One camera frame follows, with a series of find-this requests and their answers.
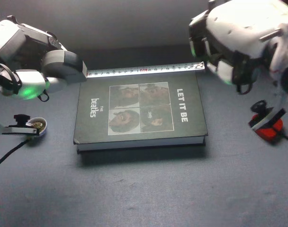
hardcover book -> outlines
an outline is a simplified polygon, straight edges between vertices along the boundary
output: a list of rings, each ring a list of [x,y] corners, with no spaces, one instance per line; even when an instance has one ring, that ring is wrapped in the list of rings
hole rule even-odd
[[[203,144],[207,127],[196,77],[200,73],[88,79],[79,95],[78,152]]]

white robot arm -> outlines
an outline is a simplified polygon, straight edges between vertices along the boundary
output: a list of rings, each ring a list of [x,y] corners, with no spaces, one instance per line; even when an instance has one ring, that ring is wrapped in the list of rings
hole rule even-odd
[[[280,0],[215,5],[210,0],[209,9],[189,25],[192,53],[207,59],[207,67],[225,83],[236,85],[241,95],[250,92],[261,67],[267,68],[278,86],[278,103],[250,127],[254,131],[271,127],[285,113],[282,107],[288,96],[288,5]],[[252,110],[258,111],[261,104]]]
[[[4,96],[22,100],[38,97],[45,102],[48,93],[86,80],[83,60],[67,51],[54,34],[19,24],[14,16],[0,22],[0,92]],[[37,135],[38,130],[21,124],[25,116],[16,120],[16,126],[0,124],[0,135]]]

round container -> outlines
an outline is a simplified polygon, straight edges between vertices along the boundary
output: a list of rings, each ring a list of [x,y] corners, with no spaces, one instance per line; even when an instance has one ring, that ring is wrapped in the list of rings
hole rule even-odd
[[[42,123],[43,124],[42,127],[45,127],[43,130],[39,129],[40,130],[39,137],[43,136],[46,133],[46,131],[47,131],[47,121],[44,118],[42,118],[42,117],[35,117],[35,118],[30,119],[27,122],[27,124],[34,124],[36,122]]]

red base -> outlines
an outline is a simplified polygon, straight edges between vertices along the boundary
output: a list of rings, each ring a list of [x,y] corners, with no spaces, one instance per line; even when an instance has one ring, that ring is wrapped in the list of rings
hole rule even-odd
[[[274,125],[273,128],[275,128],[277,131],[281,131],[283,128],[283,121],[280,119],[278,120]],[[274,131],[272,128],[268,128],[268,129],[258,129],[255,131],[255,133],[260,136],[262,139],[271,142],[273,141],[276,136],[277,136],[277,132]]]

